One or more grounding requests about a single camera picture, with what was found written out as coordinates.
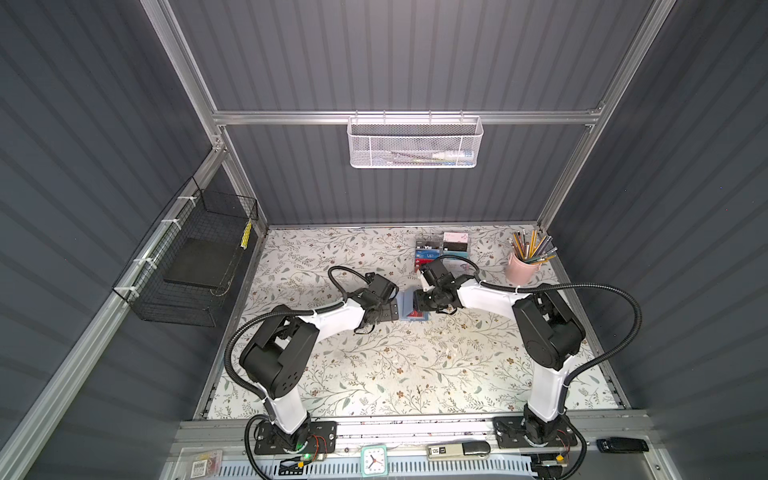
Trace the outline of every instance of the floral pattern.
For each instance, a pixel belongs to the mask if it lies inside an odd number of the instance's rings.
[[[285,303],[312,308],[332,303],[339,292],[328,280],[332,265],[375,271],[401,289],[419,285],[414,271],[417,236],[469,233],[470,258],[483,276],[506,284],[504,265],[511,233],[531,227],[395,227],[271,230],[241,323]],[[348,290],[359,282],[338,275]],[[556,282],[548,264],[530,285]],[[236,359],[253,332],[240,339]],[[579,357],[593,358],[584,342]],[[244,371],[235,363],[238,373]],[[429,321],[379,324],[369,335],[343,332],[315,345],[299,382],[303,404],[314,416],[408,415],[502,412],[522,409],[531,391],[531,359],[513,320],[481,310],[432,314]],[[209,419],[238,419],[263,412],[258,398],[224,373]],[[617,408],[599,367],[576,378],[569,409]]]

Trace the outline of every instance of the pink cup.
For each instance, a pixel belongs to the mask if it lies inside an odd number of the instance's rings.
[[[509,254],[509,263],[504,268],[504,274],[507,276],[507,281],[512,285],[524,286],[531,281],[531,278],[539,271],[541,264],[528,265],[514,253]]]

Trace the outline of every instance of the teal clock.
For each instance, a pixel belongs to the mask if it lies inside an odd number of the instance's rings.
[[[380,477],[387,474],[386,446],[363,447],[360,454],[362,476]]]

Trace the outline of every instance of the gray wall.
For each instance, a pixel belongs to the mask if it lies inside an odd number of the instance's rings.
[[[0,82],[3,445],[210,145],[138,2],[0,2]],[[29,477],[150,478],[218,335],[129,317]]]
[[[611,360],[685,478],[768,453],[768,2],[678,2],[550,233],[572,279],[641,302]],[[603,345],[622,301],[580,293]]]
[[[220,110],[470,111],[597,107],[650,0],[171,4]],[[229,130],[280,225],[533,220],[583,128],[486,126],[440,172],[353,169],[341,127]]]

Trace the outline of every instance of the barcode label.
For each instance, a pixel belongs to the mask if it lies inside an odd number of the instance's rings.
[[[193,462],[192,473],[190,474],[190,478],[199,478],[199,477],[205,476],[207,466],[208,466],[207,460],[198,460],[197,462]]]

